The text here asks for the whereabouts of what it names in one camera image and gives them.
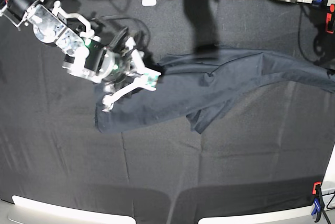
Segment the black fabric backdrop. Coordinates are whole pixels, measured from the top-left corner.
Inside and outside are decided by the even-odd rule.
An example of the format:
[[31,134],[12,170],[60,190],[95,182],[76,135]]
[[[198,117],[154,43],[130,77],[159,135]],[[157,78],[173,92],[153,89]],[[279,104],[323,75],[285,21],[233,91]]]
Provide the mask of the black fabric backdrop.
[[[63,0],[88,18],[126,14],[150,30],[154,61],[209,43],[270,49],[323,65],[325,13],[268,0]],[[130,21],[122,21],[136,28]],[[202,135],[186,118],[101,134],[93,84],[63,54],[0,19],[0,198],[13,195],[137,223],[197,223],[311,205],[334,145],[335,97],[283,82],[243,96]],[[111,37],[108,30],[103,35]]]

